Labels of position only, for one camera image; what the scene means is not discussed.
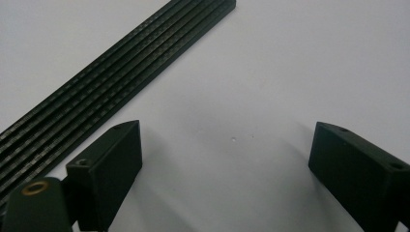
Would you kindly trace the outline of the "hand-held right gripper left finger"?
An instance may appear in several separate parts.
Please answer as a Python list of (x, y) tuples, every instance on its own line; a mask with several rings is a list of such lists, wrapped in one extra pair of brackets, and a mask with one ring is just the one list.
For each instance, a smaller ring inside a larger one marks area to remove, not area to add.
[(82, 231), (106, 231), (142, 167), (137, 120), (112, 127), (67, 165), (78, 189), (76, 220)]

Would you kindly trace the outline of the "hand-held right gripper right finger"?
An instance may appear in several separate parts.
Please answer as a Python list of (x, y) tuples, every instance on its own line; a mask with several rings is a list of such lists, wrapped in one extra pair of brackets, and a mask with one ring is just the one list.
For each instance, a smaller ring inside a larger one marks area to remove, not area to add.
[(308, 167), (365, 232), (410, 232), (410, 164), (345, 128), (318, 122)]

